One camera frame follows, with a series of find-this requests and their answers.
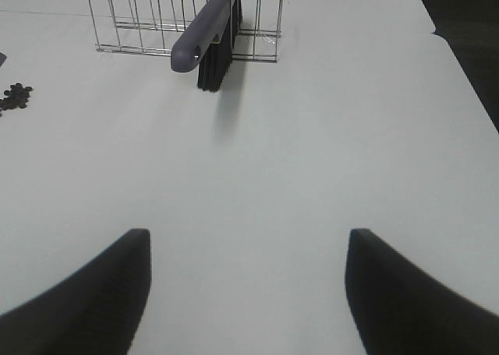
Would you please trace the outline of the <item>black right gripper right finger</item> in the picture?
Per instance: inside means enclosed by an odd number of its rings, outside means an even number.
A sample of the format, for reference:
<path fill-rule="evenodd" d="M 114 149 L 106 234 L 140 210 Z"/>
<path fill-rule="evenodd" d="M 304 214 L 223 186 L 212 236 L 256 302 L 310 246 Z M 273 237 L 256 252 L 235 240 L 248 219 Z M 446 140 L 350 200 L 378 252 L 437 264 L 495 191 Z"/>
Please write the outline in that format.
<path fill-rule="evenodd" d="M 496 354 L 498 316 L 457 294 L 369 229 L 353 229 L 345 292 L 368 354 Z"/>

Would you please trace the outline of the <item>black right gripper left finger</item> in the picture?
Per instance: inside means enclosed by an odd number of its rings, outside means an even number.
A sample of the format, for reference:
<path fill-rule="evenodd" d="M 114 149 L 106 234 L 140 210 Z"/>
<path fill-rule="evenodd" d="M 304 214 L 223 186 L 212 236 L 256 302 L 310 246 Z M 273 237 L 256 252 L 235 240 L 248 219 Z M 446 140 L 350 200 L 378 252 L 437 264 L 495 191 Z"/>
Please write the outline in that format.
<path fill-rule="evenodd" d="M 126 354 L 150 286 L 150 232 L 131 229 L 68 278 L 2 314 L 1 352 Z"/>

